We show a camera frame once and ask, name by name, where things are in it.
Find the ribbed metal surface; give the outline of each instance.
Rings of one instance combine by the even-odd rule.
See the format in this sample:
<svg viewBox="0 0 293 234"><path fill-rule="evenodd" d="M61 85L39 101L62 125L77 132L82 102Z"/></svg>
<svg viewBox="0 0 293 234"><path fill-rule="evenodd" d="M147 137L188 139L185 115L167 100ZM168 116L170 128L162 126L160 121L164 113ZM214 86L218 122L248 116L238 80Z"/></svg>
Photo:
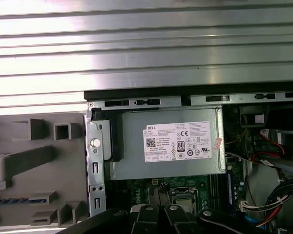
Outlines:
<svg viewBox="0 0 293 234"><path fill-rule="evenodd" d="M283 80L293 80L293 0L0 0L0 107Z"/></svg>

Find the wire bundle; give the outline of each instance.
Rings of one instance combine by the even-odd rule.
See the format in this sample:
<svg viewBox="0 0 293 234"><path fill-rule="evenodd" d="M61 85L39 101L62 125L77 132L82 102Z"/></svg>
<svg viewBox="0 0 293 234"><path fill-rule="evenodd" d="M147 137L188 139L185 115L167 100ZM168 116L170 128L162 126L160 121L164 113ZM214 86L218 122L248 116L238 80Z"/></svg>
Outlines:
<svg viewBox="0 0 293 234"><path fill-rule="evenodd" d="M271 211L277 208L278 206L282 205L284 202L288 201L290 197L291 196L289 195L285 195L282 198L278 199L276 202L269 205L265 205L265 206L250 206L247 203L244 203L242 207L248 211L254 211L254 212Z"/></svg>
<svg viewBox="0 0 293 234"><path fill-rule="evenodd" d="M269 197L267 198L266 205L264 206L264 207L271 206L272 208L266 212L267 213L265 215L266 218L264 218L257 225L257 227L260 227L272 221L275 218L275 216L278 214L278 212L281 210L283 203L288 201L292 195L293 195L293 179L286 180L285 182L279 184L273 190L273 192L269 195Z"/></svg>
<svg viewBox="0 0 293 234"><path fill-rule="evenodd" d="M260 161L258 161L256 159L256 156L257 155L269 155L269 156L272 156L272 157L281 157L285 154L285 150L283 148L282 145L276 143L276 142L273 142L272 140L269 140L268 138L266 138L265 136L263 136L262 134L259 133L259 136L260 138L262 138L264 141L266 142L269 142L277 147L279 147L280 149L280 152L264 152L264 151L255 151L254 150L254 153L251 155L251 161L255 162L255 163L260 163Z"/></svg>

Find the green circuit board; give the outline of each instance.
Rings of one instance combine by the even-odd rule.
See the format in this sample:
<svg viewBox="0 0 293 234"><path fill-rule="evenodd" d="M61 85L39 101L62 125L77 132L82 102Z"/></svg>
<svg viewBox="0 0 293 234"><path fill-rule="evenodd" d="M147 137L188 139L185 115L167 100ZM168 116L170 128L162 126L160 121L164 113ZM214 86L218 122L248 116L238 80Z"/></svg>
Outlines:
<svg viewBox="0 0 293 234"><path fill-rule="evenodd" d="M130 190L131 205L148 203L148 188L160 186L163 182L169 183L171 188L196 187L198 190L197 209L200 210L203 207L210 206L208 175L128 180L127 185Z"/></svg>

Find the white label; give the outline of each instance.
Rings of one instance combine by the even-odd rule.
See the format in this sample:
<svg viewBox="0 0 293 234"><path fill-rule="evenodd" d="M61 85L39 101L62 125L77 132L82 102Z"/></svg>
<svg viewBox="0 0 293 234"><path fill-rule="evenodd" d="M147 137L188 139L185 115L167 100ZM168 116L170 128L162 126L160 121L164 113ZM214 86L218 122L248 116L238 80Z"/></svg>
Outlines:
<svg viewBox="0 0 293 234"><path fill-rule="evenodd" d="M269 129L262 129L260 130L260 134L264 136L265 138L269 139L268 134L269 134Z"/></svg>
<svg viewBox="0 0 293 234"><path fill-rule="evenodd" d="M263 164L265 164L266 166L273 167L273 164L271 164L271 163L268 162L267 160L261 160L261 162L262 162Z"/></svg>
<svg viewBox="0 0 293 234"><path fill-rule="evenodd" d="M215 141L215 145L214 145L214 148L213 149L214 150L219 150L222 141L223 141L222 138L216 137L216 141Z"/></svg>
<svg viewBox="0 0 293 234"><path fill-rule="evenodd" d="M145 162L211 157L209 122L148 125L143 139Z"/></svg>

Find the barcode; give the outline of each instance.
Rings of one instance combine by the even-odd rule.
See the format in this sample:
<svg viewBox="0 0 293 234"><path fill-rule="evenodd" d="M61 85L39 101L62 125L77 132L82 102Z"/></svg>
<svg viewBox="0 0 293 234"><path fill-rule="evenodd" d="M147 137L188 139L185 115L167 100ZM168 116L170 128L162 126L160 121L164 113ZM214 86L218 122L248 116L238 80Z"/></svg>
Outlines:
<svg viewBox="0 0 293 234"><path fill-rule="evenodd" d="M155 147L155 138L147 138L146 139L146 146L147 147Z"/></svg>

